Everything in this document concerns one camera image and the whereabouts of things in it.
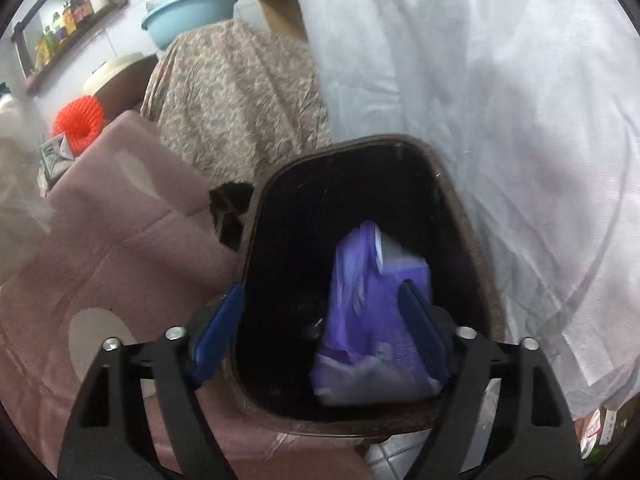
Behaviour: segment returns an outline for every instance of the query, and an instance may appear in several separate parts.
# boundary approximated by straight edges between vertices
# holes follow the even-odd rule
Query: wooden shelf
[[[24,85],[27,94],[30,96],[36,95],[42,87],[45,79],[47,79],[47,77],[49,77],[55,67],[59,65],[60,60],[62,60],[63,57],[67,56],[68,53],[73,50],[73,47],[82,38],[87,36],[94,29],[94,27],[104,19],[105,16],[111,14],[114,10],[123,7],[127,4],[128,1],[129,0],[111,0],[107,5],[98,10],[98,12],[85,19],[82,22],[82,25],[80,25],[80,27],[71,36],[66,38],[66,40],[63,41],[62,44],[60,44],[58,51],[52,56],[51,60],[39,72],[33,71],[31,53],[27,51],[27,45],[24,41],[24,35],[22,34],[22,31],[24,30],[23,23],[26,22],[26,20],[23,20],[21,23],[19,23],[16,26],[16,31],[12,36],[12,40],[17,44],[18,47],[18,56],[20,57],[23,72],[26,76]]]
[[[271,31],[306,41],[298,0],[259,0]]]

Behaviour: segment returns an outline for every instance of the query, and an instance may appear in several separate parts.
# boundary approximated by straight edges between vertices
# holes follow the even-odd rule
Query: light blue basin
[[[181,32],[230,20],[238,0],[171,0],[153,9],[142,20],[142,28],[164,50]]]

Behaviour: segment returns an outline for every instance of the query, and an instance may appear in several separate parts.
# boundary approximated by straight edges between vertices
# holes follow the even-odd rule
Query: shelf
[[[305,24],[298,0],[259,0],[272,32],[306,41]]]
[[[93,14],[91,17],[86,18],[87,23],[82,22],[82,25],[78,30],[60,44],[58,51],[42,70],[37,73],[32,72],[26,77],[24,84],[27,94],[30,96],[36,95],[47,77],[49,77],[51,72],[57,65],[59,65],[60,61],[73,49],[73,47],[82,40],[82,38],[87,36],[95,25],[101,22],[105,16],[111,14],[114,10],[123,7],[127,1],[128,0],[111,0],[107,5],[98,10],[98,12]]]

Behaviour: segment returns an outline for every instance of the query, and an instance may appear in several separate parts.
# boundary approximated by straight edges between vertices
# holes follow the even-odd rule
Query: metal screw
[[[182,339],[187,333],[187,329],[183,326],[172,326],[164,333],[164,337],[173,341],[174,339]]]
[[[520,344],[524,346],[524,348],[526,348],[527,350],[537,350],[538,348],[540,348],[540,343],[538,342],[538,340],[533,339],[532,337],[524,338],[520,342]]]
[[[456,329],[456,335],[461,339],[475,339],[478,332],[470,326],[459,326]]]
[[[111,350],[115,350],[120,347],[120,340],[117,337],[110,337],[105,339],[102,343],[102,348],[104,348],[107,352]]]

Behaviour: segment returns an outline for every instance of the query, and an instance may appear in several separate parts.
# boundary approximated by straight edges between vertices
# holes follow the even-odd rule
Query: trash can
[[[373,220],[431,269],[435,304],[501,340],[502,310],[463,207],[435,153],[409,136],[379,136],[301,156],[252,198],[238,280],[244,316],[223,365],[257,424],[323,436],[384,437],[430,428],[439,399],[321,406],[309,380],[327,311],[335,248]]]

